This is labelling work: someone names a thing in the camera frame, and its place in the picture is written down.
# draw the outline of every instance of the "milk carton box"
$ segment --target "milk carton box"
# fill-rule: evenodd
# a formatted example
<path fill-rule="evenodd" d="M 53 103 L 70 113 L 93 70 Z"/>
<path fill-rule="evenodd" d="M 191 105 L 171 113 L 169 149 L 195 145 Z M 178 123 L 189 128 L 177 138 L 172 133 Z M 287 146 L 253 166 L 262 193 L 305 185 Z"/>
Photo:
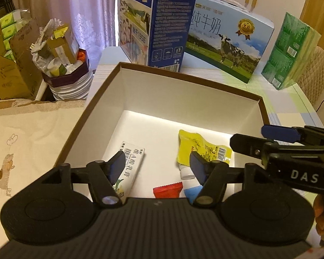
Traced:
<path fill-rule="evenodd" d="M 186 52 L 248 83 L 274 31 L 267 18 L 223 0 L 196 0 Z"/>
<path fill-rule="evenodd" d="M 195 0 L 120 0 L 119 42 L 132 63 L 179 71 Z"/>

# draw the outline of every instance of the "finger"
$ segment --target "finger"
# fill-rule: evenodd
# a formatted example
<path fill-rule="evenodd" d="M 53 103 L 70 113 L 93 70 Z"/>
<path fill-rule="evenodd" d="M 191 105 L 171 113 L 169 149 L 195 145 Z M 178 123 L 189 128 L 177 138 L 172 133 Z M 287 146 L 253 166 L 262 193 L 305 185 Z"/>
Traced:
<path fill-rule="evenodd" d="M 316 217 L 315 221 L 319 225 L 319 228 L 324 230 L 324 213 Z"/>
<path fill-rule="evenodd" d="M 321 228 L 319 228 L 319 225 L 318 224 L 315 226 L 315 229 L 316 229 L 318 235 L 323 235 L 324 234 L 324 230 L 322 230 Z"/>
<path fill-rule="evenodd" d="M 317 218 L 324 212 L 324 200 L 322 195 L 317 195 L 313 202 L 314 216 Z"/>

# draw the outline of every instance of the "metal screw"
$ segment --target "metal screw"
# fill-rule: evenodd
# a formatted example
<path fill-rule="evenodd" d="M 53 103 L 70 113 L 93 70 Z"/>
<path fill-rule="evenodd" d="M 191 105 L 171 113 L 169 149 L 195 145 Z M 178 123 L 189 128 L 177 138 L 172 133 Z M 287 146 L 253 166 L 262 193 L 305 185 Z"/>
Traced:
<path fill-rule="evenodd" d="M 196 199 L 196 202 L 202 205 L 209 205 L 213 203 L 213 198 L 210 196 L 200 196 Z"/>
<path fill-rule="evenodd" d="M 102 199 L 102 202 L 104 204 L 109 204 L 109 205 L 117 204 L 118 201 L 119 199 L 115 196 L 106 196 Z"/>

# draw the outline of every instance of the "white curtain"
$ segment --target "white curtain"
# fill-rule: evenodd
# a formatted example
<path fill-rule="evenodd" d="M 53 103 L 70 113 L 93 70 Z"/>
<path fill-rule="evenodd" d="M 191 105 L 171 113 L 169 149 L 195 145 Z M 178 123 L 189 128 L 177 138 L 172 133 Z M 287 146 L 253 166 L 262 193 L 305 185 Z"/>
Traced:
<path fill-rule="evenodd" d="M 115 46 L 115 0 L 13 0 L 16 8 L 29 8 L 39 26 L 50 18 L 70 23 L 86 50 Z"/>

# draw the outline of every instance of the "round black pad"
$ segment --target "round black pad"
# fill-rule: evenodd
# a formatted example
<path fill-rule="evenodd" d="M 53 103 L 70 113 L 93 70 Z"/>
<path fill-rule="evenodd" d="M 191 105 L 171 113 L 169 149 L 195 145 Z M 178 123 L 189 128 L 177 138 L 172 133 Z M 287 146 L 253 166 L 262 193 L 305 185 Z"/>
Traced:
<path fill-rule="evenodd" d="M 95 214 L 84 195 L 53 184 L 25 188 L 1 209 L 1 224 L 9 239 L 48 245 L 81 234 Z"/>
<path fill-rule="evenodd" d="M 258 245 L 281 246 L 304 240 L 314 220 L 306 199 L 273 183 L 257 184 L 230 196 L 220 211 L 230 231 Z"/>

